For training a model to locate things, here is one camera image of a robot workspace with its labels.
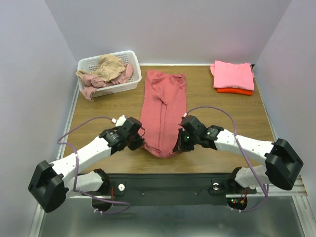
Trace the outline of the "dusty red t-shirt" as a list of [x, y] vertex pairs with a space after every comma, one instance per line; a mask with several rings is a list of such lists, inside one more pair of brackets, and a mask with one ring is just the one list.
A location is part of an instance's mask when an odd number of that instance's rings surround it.
[[186, 111], [186, 76], [147, 71], [140, 116], [145, 129], [143, 147], [158, 158], [175, 155], [179, 124]]

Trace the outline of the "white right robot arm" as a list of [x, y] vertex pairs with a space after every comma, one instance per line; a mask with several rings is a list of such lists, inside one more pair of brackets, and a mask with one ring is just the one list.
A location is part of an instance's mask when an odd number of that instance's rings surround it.
[[301, 158], [288, 141], [260, 141], [247, 138], [220, 127], [206, 127], [197, 117], [187, 115], [182, 118], [174, 152], [189, 152], [195, 145], [217, 151], [241, 155], [252, 159], [258, 166], [237, 168], [233, 181], [243, 188], [256, 184], [272, 184], [282, 190], [292, 190], [304, 165]]

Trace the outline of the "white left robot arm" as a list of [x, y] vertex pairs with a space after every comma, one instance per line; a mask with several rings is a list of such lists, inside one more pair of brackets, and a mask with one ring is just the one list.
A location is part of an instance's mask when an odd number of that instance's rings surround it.
[[144, 138], [139, 134], [140, 121], [121, 116], [111, 119], [111, 123], [114, 128], [105, 129], [81, 149], [73, 148], [70, 155], [51, 163], [44, 160], [35, 167], [28, 191], [46, 213], [59, 208], [68, 196], [88, 196], [90, 192], [108, 186], [104, 171], [80, 175], [81, 171], [126, 147], [133, 151], [142, 146]]

